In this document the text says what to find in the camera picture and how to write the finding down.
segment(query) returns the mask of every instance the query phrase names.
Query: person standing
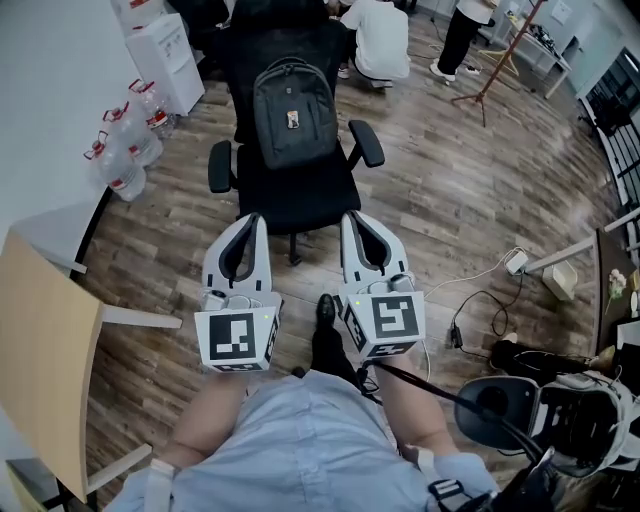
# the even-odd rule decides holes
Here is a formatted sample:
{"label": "person standing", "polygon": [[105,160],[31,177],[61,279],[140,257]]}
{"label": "person standing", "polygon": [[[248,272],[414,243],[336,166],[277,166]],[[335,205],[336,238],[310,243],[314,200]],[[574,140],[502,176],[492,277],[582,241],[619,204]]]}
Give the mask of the person standing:
{"label": "person standing", "polygon": [[349,29],[340,78],[349,78],[349,59],[373,87],[409,76],[409,20],[393,2],[356,0],[340,21]]}
{"label": "person standing", "polygon": [[429,67],[434,75],[455,81],[458,66],[467,56],[471,40],[481,25],[489,23],[495,8],[495,0],[460,0],[440,58]]}

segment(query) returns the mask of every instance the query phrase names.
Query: coat rack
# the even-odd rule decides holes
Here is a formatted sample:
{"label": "coat rack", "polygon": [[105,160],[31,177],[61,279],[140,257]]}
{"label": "coat rack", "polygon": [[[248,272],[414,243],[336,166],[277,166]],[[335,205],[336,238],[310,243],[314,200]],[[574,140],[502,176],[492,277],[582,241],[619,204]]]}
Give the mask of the coat rack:
{"label": "coat rack", "polygon": [[489,81],[482,88],[482,90],[480,92],[478,92],[477,94],[470,94],[468,96],[460,96],[459,98],[453,98],[451,100],[451,103],[455,103],[456,101],[462,101],[462,100],[475,100],[476,103],[480,103],[480,106],[482,107],[482,125],[485,128],[487,127],[487,118],[486,118],[486,115],[485,115],[485,112],[484,112],[484,97],[487,95],[487,91],[491,88],[491,85],[493,84],[495,79],[498,78],[498,75],[500,74],[500,71],[502,71],[502,68],[509,62],[509,58],[511,57],[511,55],[514,52],[514,50],[516,49],[516,46],[518,46],[518,44],[520,43],[520,40],[527,33],[527,30],[529,29],[529,25],[531,25],[531,22],[533,21],[533,18],[535,18],[535,15],[540,10],[540,7],[542,6],[542,3],[546,2],[546,1],[547,0],[538,0],[537,1],[535,7],[533,8],[533,11],[531,11],[531,14],[525,20],[524,25],[522,25],[522,28],[520,29],[520,32],[518,32],[518,35],[516,36],[516,38],[511,43],[511,46],[509,46],[509,49],[502,56],[502,59],[500,59],[500,62],[496,66],[496,69],[493,71],[493,74],[491,75],[491,78],[489,78]]}

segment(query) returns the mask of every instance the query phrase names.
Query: black pants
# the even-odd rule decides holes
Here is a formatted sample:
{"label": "black pants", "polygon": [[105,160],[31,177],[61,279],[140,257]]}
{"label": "black pants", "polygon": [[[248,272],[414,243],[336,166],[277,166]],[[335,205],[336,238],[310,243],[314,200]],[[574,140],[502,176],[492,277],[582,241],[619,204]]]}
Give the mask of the black pants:
{"label": "black pants", "polygon": [[335,375],[358,387],[356,371],[342,348],[342,337],[333,327],[320,327],[311,340],[311,369]]}
{"label": "black pants", "polygon": [[351,59],[355,65],[357,48],[358,43],[356,42],[356,30],[348,30],[347,41],[344,45],[344,50],[342,51],[342,64],[346,64],[349,62],[349,59]]}
{"label": "black pants", "polygon": [[440,55],[438,69],[445,75],[454,75],[458,66],[467,56],[471,40],[478,33],[480,23],[467,18],[458,9],[451,18],[447,40]]}

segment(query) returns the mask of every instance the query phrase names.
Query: white cabinet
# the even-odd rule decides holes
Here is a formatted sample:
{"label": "white cabinet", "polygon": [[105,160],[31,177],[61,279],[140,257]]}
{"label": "white cabinet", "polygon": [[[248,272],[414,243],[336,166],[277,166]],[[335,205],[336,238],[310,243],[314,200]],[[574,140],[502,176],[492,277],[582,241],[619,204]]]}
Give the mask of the white cabinet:
{"label": "white cabinet", "polygon": [[145,82],[169,95],[171,112],[186,116],[204,86],[179,14],[162,16],[127,37],[127,47]]}

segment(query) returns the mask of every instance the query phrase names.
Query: wooden floor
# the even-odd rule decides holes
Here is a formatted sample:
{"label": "wooden floor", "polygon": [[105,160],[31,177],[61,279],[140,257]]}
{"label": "wooden floor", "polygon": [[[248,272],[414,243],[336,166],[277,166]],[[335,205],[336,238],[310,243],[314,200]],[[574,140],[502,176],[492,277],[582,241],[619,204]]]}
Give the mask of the wooden floor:
{"label": "wooden floor", "polygon": [[[577,121],[575,102],[563,99],[571,98],[566,90],[558,92],[562,108],[556,109],[507,77],[489,93],[484,129],[477,105],[449,100],[476,91],[488,70],[479,77],[461,70],[450,87],[434,80],[428,70],[438,53],[429,46],[437,42],[433,26],[424,15],[410,23],[411,76],[382,93],[352,77],[340,83],[336,102],[345,149],[353,145],[350,119],[369,122],[382,143],[386,164],[367,169],[361,163],[354,171],[362,211],[402,240],[420,289],[489,269],[514,246],[532,257],[545,255],[614,218],[617,200],[603,153]],[[184,319],[179,331],[105,326],[89,398],[92,469],[143,442],[161,449],[203,379],[193,320],[201,263],[238,212],[235,192],[214,196],[207,187],[209,150],[233,137],[235,115],[226,85],[205,85],[204,98],[148,170],[144,194],[131,204],[112,199],[85,258],[89,271],[80,283],[105,302]],[[338,236],[331,227],[301,237],[303,262],[296,268],[287,263],[287,240],[270,238],[274,288],[286,303],[268,378],[310,363],[315,302],[323,292],[336,292],[341,281]],[[589,280],[590,255],[572,263],[581,280]],[[427,302],[431,381],[449,390],[491,373],[484,359],[452,349],[447,339],[453,313],[479,289],[510,301],[518,280],[499,269],[443,287]],[[591,299],[587,294],[560,304],[540,276],[526,276],[509,309],[508,330],[536,347],[584,354],[592,335]],[[465,348],[484,355],[496,340],[490,326],[496,308],[489,300],[473,300],[458,319]],[[421,348],[412,357],[426,375]],[[461,447],[477,450],[500,482],[522,465],[472,446],[452,429]],[[102,489],[100,502],[121,485],[117,480]]]}

